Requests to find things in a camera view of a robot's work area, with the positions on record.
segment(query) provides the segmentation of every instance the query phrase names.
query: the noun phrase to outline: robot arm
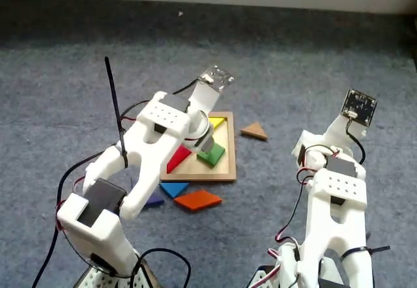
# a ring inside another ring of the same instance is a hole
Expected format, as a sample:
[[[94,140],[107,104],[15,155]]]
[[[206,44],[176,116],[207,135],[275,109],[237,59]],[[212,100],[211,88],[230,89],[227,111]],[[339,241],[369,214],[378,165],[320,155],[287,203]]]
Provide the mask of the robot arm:
[[[376,105],[374,98],[350,90],[340,115],[324,134],[302,132],[292,154],[298,174],[311,175],[310,180],[300,181],[309,193],[305,241],[301,246],[296,241],[281,245],[275,266],[279,273],[265,274],[248,287],[347,287],[333,260],[324,256],[327,249],[343,258],[350,288],[373,286],[369,252],[346,253],[366,248],[366,171],[353,158],[350,146],[366,136]]]
[[[71,194],[57,218],[82,256],[113,276],[130,276],[137,252],[124,236],[119,216],[135,218],[160,180],[160,172],[181,144],[190,150],[209,151],[214,142],[208,114],[226,85],[229,73],[217,66],[197,80],[190,99],[158,92],[136,117],[121,142],[107,148],[87,167],[83,196]],[[128,194],[108,182],[128,165],[140,167]]]

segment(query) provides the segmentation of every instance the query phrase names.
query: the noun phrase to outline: wooden puzzle frame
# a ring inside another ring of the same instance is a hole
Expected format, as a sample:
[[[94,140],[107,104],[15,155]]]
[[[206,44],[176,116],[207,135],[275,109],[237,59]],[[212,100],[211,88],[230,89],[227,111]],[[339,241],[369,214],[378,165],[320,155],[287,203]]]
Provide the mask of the wooden puzzle frame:
[[[161,172],[161,180],[163,181],[233,181],[236,180],[236,152],[235,152],[235,129],[233,126],[233,114],[231,112],[210,112],[209,117],[223,117],[225,122],[222,124],[226,124],[227,127],[227,137],[225,141],[227,142],[226,148],[226,155],[227,155],[227,164],[229,171],[227,173],[217,173],[216,167],[210,170],[210,173],[187,173],[183,170],[183,173],[175,173],[176,169],[180,167],[180,165],[173,170],[172,173],[167,174],[166,167]],[[195,153],[191,154],[187,159],[194,159],[195,160]]]

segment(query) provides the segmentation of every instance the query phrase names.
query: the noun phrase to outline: orange parallelogram piece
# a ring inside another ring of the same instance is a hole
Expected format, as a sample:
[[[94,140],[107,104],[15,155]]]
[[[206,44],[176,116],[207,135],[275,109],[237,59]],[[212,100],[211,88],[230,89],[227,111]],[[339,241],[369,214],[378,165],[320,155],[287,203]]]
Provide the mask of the orange parallelogram piece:
[[[223,201],[223,199],[220,199],[217,195],[210,194],[205,190],[199,190],[198,192],[193,192],[175,198],[174,201],[195,212],[207,207],[218,205]]]

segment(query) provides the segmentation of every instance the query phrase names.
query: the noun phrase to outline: circuit board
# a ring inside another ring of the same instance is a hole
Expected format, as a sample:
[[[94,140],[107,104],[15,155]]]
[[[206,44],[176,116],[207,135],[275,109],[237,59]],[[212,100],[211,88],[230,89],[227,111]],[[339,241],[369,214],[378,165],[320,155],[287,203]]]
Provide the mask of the circuit board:
[[[361,93],[360,91],[350,89],[346,94],[345,102],[341,107],[340,114],[344,117],[351,118],[349,112],[355,112],[357,117],[353,120],[364,126],[369,126],[376,107],[376,99]]]

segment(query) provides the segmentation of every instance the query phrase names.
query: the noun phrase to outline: blue carpet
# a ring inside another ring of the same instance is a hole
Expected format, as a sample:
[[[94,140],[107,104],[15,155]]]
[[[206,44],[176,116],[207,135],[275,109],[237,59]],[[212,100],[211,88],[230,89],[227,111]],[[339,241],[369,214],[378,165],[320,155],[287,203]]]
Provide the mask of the blue carpet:
[[[139,251],[184,254],[189,287],[245,287],[273,262],[266,249],[297,197],[295,142],[303,128],[323,133],[352,87],[379,99],[364,140],[366,221],[369,245],[392,250],[373,258],[376,287],[417,281],[417,81],[406,18],[114,0],[0,0],[0,13],[2,287],[33,281],[65,170],[117,139],[105,55],[122,109],[218,63],[237,80],[216,110],[233,111],[236,130],[259,121],[270,136],[236,138],[236,183],[189,187],[219,195],[220,206],[189,214],[166,199],[123,222]],[[112,181],[129,189],[136,171]],[[300,241],[305,219],[306,196],[289,229]],[[155,254],[149,263],[165,287],[182,287],[180,261]],[[72,287],[84,270],[60,236],[39,287]]]

